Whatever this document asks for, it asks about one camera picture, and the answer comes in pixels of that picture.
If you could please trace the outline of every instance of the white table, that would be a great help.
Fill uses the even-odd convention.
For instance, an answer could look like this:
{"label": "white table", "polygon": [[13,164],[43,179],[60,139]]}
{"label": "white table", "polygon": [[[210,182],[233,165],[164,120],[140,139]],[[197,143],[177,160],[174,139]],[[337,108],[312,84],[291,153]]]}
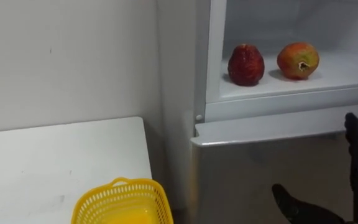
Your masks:
{"label": "white table", "polygon": [[141,118],[0,132],[0,223],[70,223],[86,191],[120,176],[152,177]]}

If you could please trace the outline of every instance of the red apple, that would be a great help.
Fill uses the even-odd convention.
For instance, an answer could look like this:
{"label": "red apple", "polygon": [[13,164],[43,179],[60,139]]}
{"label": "red apple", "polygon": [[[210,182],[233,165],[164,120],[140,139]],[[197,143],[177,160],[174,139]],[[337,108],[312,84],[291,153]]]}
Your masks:
{"label": "red apple", "polygon": [[303,42],[286,46],[277,57],[284,77],[292,80],[307,80],[317,69],[319,61],[317,50]]}
{"label": "red apple", "polygon": [[264,75],[265,62],[257,47],[242,44],[234,49],[227,69],[236,85],[255,86]]}

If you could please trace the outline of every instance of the basket handle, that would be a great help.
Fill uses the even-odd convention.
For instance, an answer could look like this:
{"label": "basket handle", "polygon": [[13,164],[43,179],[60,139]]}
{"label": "basket handle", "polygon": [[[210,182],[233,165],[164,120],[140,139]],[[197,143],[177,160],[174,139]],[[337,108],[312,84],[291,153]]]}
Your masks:
{"label": "basket handle", "polygon": [[118,182],[125,182],[125,183],[130,183],[131,182],[131,180],[130,179],[127,179],[127,178],[125,178],[125,177],[118,177],[118,178],[116,178],[116,179],[114,179],[110,184],[108,184],[108,185],[110,185],[111,187],[113,187],[114,185],[116,185]]}

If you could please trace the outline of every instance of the apple stem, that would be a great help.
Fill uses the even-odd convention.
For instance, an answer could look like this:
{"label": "apple stem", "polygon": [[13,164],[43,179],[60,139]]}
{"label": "apple stem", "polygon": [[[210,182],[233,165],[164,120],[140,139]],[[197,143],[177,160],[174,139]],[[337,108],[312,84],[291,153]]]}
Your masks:
{"label": "apple stem", "polygon": [[302,72],[310,68],[310,65],[308,65],[306,62],[300,62],[298,66],[299,70],[301,70]]}

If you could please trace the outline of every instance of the plastic basket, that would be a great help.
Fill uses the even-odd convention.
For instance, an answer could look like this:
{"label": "plastic basket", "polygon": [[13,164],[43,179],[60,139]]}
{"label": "plastic basket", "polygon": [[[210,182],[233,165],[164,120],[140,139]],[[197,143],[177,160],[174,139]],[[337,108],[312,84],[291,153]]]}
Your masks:
{"label": "plastic basket", "polygon": [[173,224],[161,185],[150,179],[117,178],[84,194],[71,218],[71,224],[117,223]]}

